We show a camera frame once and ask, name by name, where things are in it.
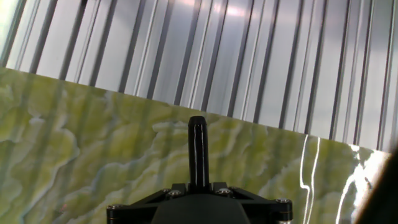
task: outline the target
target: black plastic part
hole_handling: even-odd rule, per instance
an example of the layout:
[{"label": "black plastic part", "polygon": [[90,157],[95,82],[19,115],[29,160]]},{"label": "black plastic part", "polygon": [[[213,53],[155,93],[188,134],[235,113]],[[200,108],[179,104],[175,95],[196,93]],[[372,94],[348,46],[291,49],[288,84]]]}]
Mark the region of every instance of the black plastic part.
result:
[{"label": "black plastic part", "polygon": [[227,189],[228,186],[226,185],[226,182],[214,182],[213,183],[213,192],[217,192],[220,189]]},{"label": "black plastic part", "polygon": [[194,194],[164,202],[152,224],[250,224],[242,205],[231,198]]},{"label": "black plastic part", "polygon": [[173,184],[132,205],[107,208],[108,224],[232,223],[265,224],[293,219],[290,200],[267,200],[226,182],[209,181],[208,143],[204,117],[192,117],[188,124],[190,183]]},{"label": "black plastic part", "polygon": [[188,124],[190,194],[210,193],[206,119],[193,116]]}]

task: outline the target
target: metal panel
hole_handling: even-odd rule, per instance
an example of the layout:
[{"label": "metal panel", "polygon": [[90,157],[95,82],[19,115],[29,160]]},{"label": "metal panel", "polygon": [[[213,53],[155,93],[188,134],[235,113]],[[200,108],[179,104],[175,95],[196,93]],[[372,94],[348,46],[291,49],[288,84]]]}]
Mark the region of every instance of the metal panel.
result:
[{"label": "metal panel", "polygon": [[259,123],[278,127],[284,92],[289,71],[290,54],[294,41],[299,1],[281,0],[278,20],[275,24],[273,51],[269,68],[264,72],[265,87],[262,90]]},{"label": "metal panel", "polygon": [[70,49],[75,21],[81,9],[80,0],[58,0],[47,40],[43,48],[37,74],[60,78],[63,64],[70,61],[66,54]]},{"label": "metal panel", "polygon": [[396,0],[28,0],[7,66],[388,150],[398,135],[395,9]]},{"label": "metal panel", "polygon": [[246,46],[246,35],[250,23],[253,1],[229,0],[226,16],[224,19],[223,33],[220,48],[216,56],[216,67],[213,76],[208,79],[211,86],[205,93],[204,106],[207,111],[227,115],[231,97],[233,96],[233,85],[235,78],[239,79],[244,49]]},{"label": "metal panel", "polygon": [[118,91],[139,5],[140,1],[118,1],[95,87]]},{"label": "metal panel", "polygon": [[88,51],[88,44],[91,40],[94,24],[100,9],[100,2],[99,0],[89,0],[86,4],[85,13],[81,19],[80,30],[70,59],[68,73],[65,77],[66,81],[79,82]]},{"label": "metal panel", "polygon": [[200,4],[201,0],[174,2],[162,58],[158,62],[159,70],[154,71],[151,77],[155,81],[154,89],[151,90],[154,100],[173,104],[179,82],[184,83],[186,71],[183,71],[183,67],[186,69],[188,66]]},{"label": "metal panel", "polygon": [[330,137],[330,125],[333,117],[336,86],[340,59],[343,58],[341,45],[345,38],[345,17],[348,12],[346,1],[329,1],[323,38],[323,54],[320,58],[316,97],[313,106],[312,123],[309,133],[321,138]]},{"label": "metal panel", "polygon": [[389,42],[389,30],[391,19],[392,0],[376,1],[374,8],[373,29],[370,38],[369,67],[367,76],[363,76],[364,88],[363,114],[358,144],[377,148],[379,132],[379,119],[381,117],[382,94],[384,86],[384,74],[386,73],[387,48]]},{"label": "metal panel", "polygon": [[40,0],[28,0],[21,17],[14,43],[8,58],[7,68],[19,69],[25,54],[27,41],[32,31]]},{"label": "metal panel", "polygon": [[37,59],[37,51],[44,46],[43,32],[45,32],[45,25],[51,23],[51,21],[48,21],[51,18],[47,15],[48,12],[51,12],[52,8],[55,8],[54,4],[56,4],[54,0],[40,0],[21,66],[19,67],[19,70],[23,72],[35,72],[31,70],[31,67],[40,60]]}]

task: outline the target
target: vertical ridge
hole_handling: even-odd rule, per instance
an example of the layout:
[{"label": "vertical ridge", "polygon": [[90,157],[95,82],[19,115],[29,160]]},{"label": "vertical ridge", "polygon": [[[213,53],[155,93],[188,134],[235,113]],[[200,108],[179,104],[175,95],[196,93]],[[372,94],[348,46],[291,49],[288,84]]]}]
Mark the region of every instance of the vertical ridge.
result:
[{"label": "vertical ridge", "polygon": [[261,74],[261,79],[260,79],[259,93],[257,96],[256,109],[254,111],[254,118],[253,118],[254,123],[259,122],[262,97],[264,94],[264,88],[266,86],[266,78],[267,78],[267,74],[268,74],[269,61],[271,59],[271,53],[272,53],[272,47],[273,47],[272,43],[274,42],[275,27],[276,27],[276,22],[278,19],[279,4],[280,4],[280,0],[275,0],[274,9],[272,10],[272,15],[271,15],[272,20],[271,20],[270,31],[269,31],[268,40],[267,40],[266,56],[264,58],[264,64],[262,66],[262,74]]},{"label": "vertical ridge", "polygon": [[223,35],[225,17],[226,17],[227,8],[228,8],[228,0],[223,1],[223,5],[221,6],[221,8],[223,11],[220,11],[221,16],[218,21],[216,40],[215,40],[215,43],[213,46],[213,53],[211,55],[211,62],[210,62],[210,68],[209,68],[207,81],[206,81],[205,93],[203,95],[203,101],[201,104],[202,111],[207,110],[207,104],[209,102],[211,84],[213,83],[213,76],[214,76],[216,63],[217,63],[218,50],[220,49],[221,36]]},{"label": "vertical ridge", "polygon": [[358,112],[356,117],[355,124],[355,132],[354,132],[354,144],[359,144],[359,139],[361,137],[361,127],[362,127],[362,118],[363,118],[363,109],[365,103],[366,96],[366,84],[368,80],[368,72],[369,72],[369,56],[371,49],[371,34],[372,34],[372,26],[373,26],[373,15],[374,15],[374,4],[375,0],[371,0],[370,10],[369,10],[369,20],[368,20],[368,30],[366,31],[366,45],[365,45],[365,53],[362,67],[362,79],[361,79],[361,89],[359,91],[359,101],[358,101]]},{"label": "vertical ridge", "polygon": [[321,60],[322,60],[322,54],[323,54],[323,36],[325,34],[326,15],[327,15],[327,10],[328,10],[327,6],[328,6],[328,0],[324,0],[323,10],[322,10],[321,28],[320,28],[320,32],[319,32],[319,39],[318,39],[318,46],[317,46],[317,56],[315,59],[315,68],[313,71],[313,78],[312,78],[312,85],[311,85],[310,102],[308,104],[307,120],[305,123],[305,129],[304,129],[305,134],[309,134],[311,131],[313,109],[314,109],[315,100],[317,97],[319,73],[320,73]]},{"label": "vertical ridge", "polygon": [[121,78],[120,85],[119,85],[120,93],[124,93],[124,91],[126,90],[127,79],[129,78],[132,57],[134,56],[134,51],[136,49],[139,28],[141,26],[142,15],[144,14],[145,3],[146,3],[146,0],[140,0],[139,8],[137,11],[136,22],[134,23],[134,28],[132,30],[129,50],[127,52],[127,57],[126,57],[126,61],[124,63],[124,68],[123,68],[123,74],[122,74],[122,78]]},{"label": "vertical ridge", "polygon": [[169,2],[167,3],[167,9],[166,9],[166,14],[164,16],[162,33],[160,35],[159,46],[157,47],[157,52],[156,52],[154,69],[152,71],[152,77],[150,79],[148,93],[147,93],[148,99],[152,99],[152,97],[154,96],[156,81],[157,81],[157,77],[159,75],[160,63],[162,61],[164,46],[166,43],[166,37],[167,37],[167,33],[169,31],[170,20],[171,20],[172,11],[174,8],[174,2],[175,2],[175,0],[169,0]]},{"label": "vertical ridge", "polygon": [[99,44],[98,54],[97,54],[97,57],[95,58],[94,69],[93,69],[93,72],[91,73],[89,86],[95,86],[95,84],[97,82],[98,73],[100,72],[101,62],[102,62],[102,58],[104,57],[105,46],[108,41],[109,32],[111,30],[112,20],[113,20],[113,16],[114,16],[114,12],[115,12],[117,3],[118,3],[118,0],[111,1],[111,6],[109,7],[109,11],[108,11],[108,16],[106,17],[104,32],[101,37],[101,42]]},{"label": "vertical ridge", "polygon": [[37,68],[39,67],[39,62],[42,57],[45,41],[47,40],[47,36],[49,34],[49,29],[51,26],[52,18],[54,16],[57,3],[58,0],[51,0],[49,3],[49,7],[47,9],[47,13],[44,19],[44,24],[42,30],[40,31],[39,41],[37,42],[33,60],[29,68],[29,73],[34,73],[34,74],[37,73]]},{"label": "vertical ridge", "polygon": [[234,82],[233,82],[233,86],[232,86],[232,93],[231,93],[231,98],[229,99],[229,107],[228,107],[228,112],[227,112],[227,116],[230,116],[230,117],[232,117],[232,115],[234,113],[234,109],[235,109],[236,95],[238,94],[238,85],[239,85],[239,81],[241,79],[241,74],[242,74],[243,57],[246,52],[246,44],[248,42],[249,28],[250,28],[251,18],[252,18],[252,14],[253,14],[253,7],[254,7],[254,0],[251,1],[251,4],[249,4],[249,6],[246,10],[247,23],[245,23],[244,29],[243,29],[241,48],[239,50],[239,57],[238,57],[238,65],[237,65],[236,71],[235,71]]},{"label": "vertical ridge", "polygon": [[22,14],[24,13],[26,0],[20,0],[15,10],[14,17],[12,18],[10,29],[4,44],[4,49],[0,56],[0,67],[7,66],[8,58],[11,53],[12,46],[14,45],[15,37],[17,35],[19,24],[21,23]]},{"label": "vertical ridge", "polygon": [[336,84],[336,93],[335,93],[335,102],[333,104],[333,113],[331,116],[331,125],[330,125],[330,133],[329,139],[334,140],[336,138],[336,125],[338,121],[338,111],[340,108],[341,101],[341,88],[343,86],[343,75],[346,65],[346,55],[347,55],[347,41],[348,41],[348,24],[351,13],[351,0],[347,0],[347,8],[345,15],[345,23],[344,23],[344,31],[343,31],[343,41],[341,43],[341,51],[340,51],[340,61],[338,65],[338,74],[337,74],[337,84]]},{"label": "vertical ridge", "polygon": [[87,6],[87,0],[82,0],[81,4],[79,6],[79,10],[75,19],[75,24],[73,25],[72,28],[72,34],[70,36],[70,40],[68,43],[67,47],[67,52],[65,54],[65,57],[63,58],[63,63],[62,63],[62,68],[60,72],[59,79],[65,80],[67,77],[69,65],[70,65],[70,60],[72,58],[73,51],[75,49],[76,41],[77,41],[77,36],[79,34],[81,22],[83,20],[83,16],[86,10]]},{"label": "vertical ridge", "polygon": [[299,47],[299,35],[300,35],[300,28],[302,25],[304,0],[301,0],[299,4],[300,5],[298,7],[296,26],[295,26],[295,30],[294,30],[292,53],[290,54],[289,69],[287,72],[284,100],[282,103],[282,111],[280,113],[279,128],[285,127],[287,106],[288,106],[288,102],[290,99],[290,91],[291,91],[291,87],[292,87],[294,67],[295,67],[295,62],[296,62],[296,57],[297,57],[297,49]]},{"label": "vertical ridge", "polygon": [[180,72],[180,78],[178,79],[177,91],[175,93],[174,105],[179,105],[181,103],[182,91],[184,88],[185,79],[187,77],[187,70],[189,64],[189,58],[192,53],[193,39],[195,37],[195,32],[197,30],[199,12],[202,0],[196,0],[194,5],[194,13],[192,16],[192,22],[190,26],[190,31],[188,35],[187,46],[185,47],[185,54],[183,58],[183,63]]},{"label": "vertical ridge", "polygon": [[392,9],[391,9],[390,33],[389,33],[388,49],[387,49],[386,74],[385,74],[384,86],[383,86],[379,133],[377,135],[377,149],[378,150],[383,150],[384,132],[386,130],[386,116],[387,116],[388,97],[389,97],[390,82],[391,82],[392,51],[394,48],[395,18],[396,18],[396,0],[393,0],[392,1]]}]

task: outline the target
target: green marbled panel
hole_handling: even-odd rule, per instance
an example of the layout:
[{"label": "green marbled panel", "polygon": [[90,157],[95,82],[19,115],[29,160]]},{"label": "green marbled panel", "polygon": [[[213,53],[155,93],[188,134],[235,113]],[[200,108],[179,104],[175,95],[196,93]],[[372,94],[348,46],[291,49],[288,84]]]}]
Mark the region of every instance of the green marbled panel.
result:
[{"label": "green marbled panel", "polygon": [[105,223],[106,206],[188,181],[187,122],[210,180],[290,198],[295,223],[350,220],[387,154],[0,68],[0,223]]}]

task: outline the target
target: green surface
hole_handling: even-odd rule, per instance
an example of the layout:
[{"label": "green surface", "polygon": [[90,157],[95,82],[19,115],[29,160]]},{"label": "green surface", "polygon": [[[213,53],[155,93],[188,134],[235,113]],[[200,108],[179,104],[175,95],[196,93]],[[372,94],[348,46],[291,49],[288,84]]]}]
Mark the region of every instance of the green surface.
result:
[{"label": "green surface", "polygon": [[105,223],[108,204],[188,182],[187,122],[198,114],[210,180],[293,200],[295,223],[350,220],[387,157],[0,68],[0,223]]}]

